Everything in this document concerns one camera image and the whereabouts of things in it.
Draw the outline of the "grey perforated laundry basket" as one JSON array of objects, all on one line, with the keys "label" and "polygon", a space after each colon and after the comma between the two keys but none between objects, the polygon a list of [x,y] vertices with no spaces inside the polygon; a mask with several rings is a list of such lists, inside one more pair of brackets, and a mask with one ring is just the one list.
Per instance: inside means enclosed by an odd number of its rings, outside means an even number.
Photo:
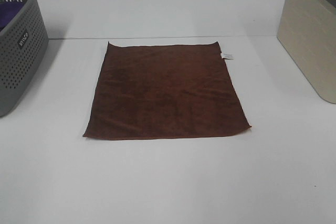
[{"label": "grey perforated laundry basket", "polygon": [[1,29],[1,116],[18,103],[34,77],[48,46],[37,0],[1,0],[20,9]]}]

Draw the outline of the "white towel care label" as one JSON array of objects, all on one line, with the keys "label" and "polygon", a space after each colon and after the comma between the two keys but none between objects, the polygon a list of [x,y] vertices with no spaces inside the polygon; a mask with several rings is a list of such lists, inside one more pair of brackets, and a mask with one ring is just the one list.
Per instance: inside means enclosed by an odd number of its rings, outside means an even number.
[{"label": "white towel care label", "polygon": [[223,59],[233,60],[232,54],[221,53],[220,55]]}]

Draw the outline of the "beige storage bin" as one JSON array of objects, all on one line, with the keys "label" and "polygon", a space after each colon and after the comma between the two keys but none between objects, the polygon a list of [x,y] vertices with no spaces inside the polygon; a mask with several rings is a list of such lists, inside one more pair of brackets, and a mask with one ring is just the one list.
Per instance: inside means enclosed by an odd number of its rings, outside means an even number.
[{"label": "beige storage bin", "polygon": [[335,0],[285,0],[277,38],[320,98],[335,103]]}]

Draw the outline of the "purple cloth in basket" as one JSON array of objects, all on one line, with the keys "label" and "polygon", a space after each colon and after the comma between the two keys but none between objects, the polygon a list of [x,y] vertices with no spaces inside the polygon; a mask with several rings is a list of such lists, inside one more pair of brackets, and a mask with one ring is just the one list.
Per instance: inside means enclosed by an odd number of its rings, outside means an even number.
[{"label": "purple cloth in basket", "polygon": [[0,30],[3,30],[7,26],[23,6],[24,3],[21,2],[6,2],[1,4]]}]

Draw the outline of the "brown towel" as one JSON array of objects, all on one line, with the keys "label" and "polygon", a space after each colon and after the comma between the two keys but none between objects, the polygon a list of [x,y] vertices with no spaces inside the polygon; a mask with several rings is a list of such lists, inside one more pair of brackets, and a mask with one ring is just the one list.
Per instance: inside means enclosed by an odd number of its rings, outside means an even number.
[{"label": "brown towel", "polygon": [[108,44],[85,137],[226,137],[250,128],[219,43]]}]

